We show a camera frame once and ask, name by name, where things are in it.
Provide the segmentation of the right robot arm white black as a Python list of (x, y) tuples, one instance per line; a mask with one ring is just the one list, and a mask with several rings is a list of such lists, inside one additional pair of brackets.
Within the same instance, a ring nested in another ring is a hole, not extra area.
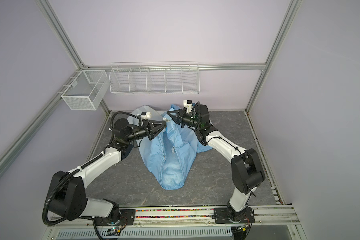
[(215, 214), (215, 219), (238, 223), (249, 219), (253, 211), (248, 202), (255, 196), (255, 190), (265, 180), (266, 175), (259, 155), (254, 149), (245, 149), (225, 138), (210, 121), (206, 105), (185, 101), (183, 109), (168, 111), (167, 114), (178, 125), (194, 131), (203, 146), (212, 147), (231, 164), (232, 181), (235, 189), (223, 214)]

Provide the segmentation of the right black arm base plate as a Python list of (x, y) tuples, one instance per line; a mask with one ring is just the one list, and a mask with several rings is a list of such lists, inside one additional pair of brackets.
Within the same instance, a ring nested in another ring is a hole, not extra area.
[(255, 222), (254, 210), (246, 207), (235, 212), (231, 207), (214, 208), (212, 219), (216, 224), (252, 224)]

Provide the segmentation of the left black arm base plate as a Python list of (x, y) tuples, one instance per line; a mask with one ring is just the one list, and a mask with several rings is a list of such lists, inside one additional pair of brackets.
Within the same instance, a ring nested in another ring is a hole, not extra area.
[(135, 209), (121, 209), (117, 218), (95, 218), (97, 226), (132, 226), (136, 215)]

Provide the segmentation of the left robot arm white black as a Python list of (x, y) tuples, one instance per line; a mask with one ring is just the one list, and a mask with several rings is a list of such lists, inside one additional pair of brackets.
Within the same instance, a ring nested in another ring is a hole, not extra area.
[(137, 124), (131, 124), (125, 118), (116, 119), (117, 115), (119, 112), (110, 120), (110, 141), (97, 156), (68, 172), (59, 171), (53, 175), (42, 211), (46, 226), (76, 219), (101, 219), (108, 225), (117, 225), (120, 221), (119, 204), (89, 198), (86, 189), (103, 172), (124, 160), (133, 148), (138, 147), (138, 141), (153, 140), (167, 123), (150, 119), (148, 112), (128, 114), (138, 121)]

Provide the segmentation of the light blue jacket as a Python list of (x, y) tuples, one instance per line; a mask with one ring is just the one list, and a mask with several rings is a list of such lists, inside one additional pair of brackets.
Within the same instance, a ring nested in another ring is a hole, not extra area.
[(150, 112), (151, 119), (166, 121), (166, 128), (153, 140), (143, 138), (139, 147), (145, 166), (165, 190), (176, 190), (184, 186), (188, 173), (198, 153), (212, 149), (203, 146), (194, 131), (177, 125), (166, 111), (156, 111), (150, 106), (141, 106), (133, 115)]

